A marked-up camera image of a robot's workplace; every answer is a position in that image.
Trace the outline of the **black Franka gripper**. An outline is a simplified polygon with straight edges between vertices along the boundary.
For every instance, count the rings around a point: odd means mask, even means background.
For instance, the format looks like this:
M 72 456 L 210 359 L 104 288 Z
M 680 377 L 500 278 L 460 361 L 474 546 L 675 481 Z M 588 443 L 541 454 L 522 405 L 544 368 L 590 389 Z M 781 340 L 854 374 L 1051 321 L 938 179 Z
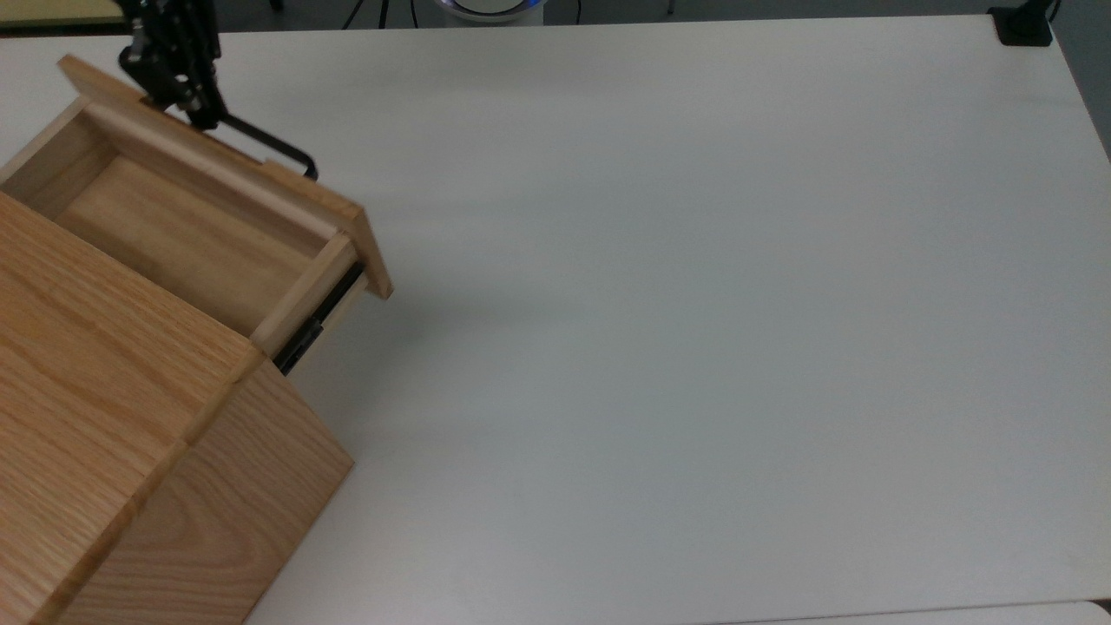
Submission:
M 156 103 L 177 103 L 191 127 L 211 130 L 227 105 L 214 81 L 220 56 L 212 1 L 119 1 L 131 43 L 120 67 Z

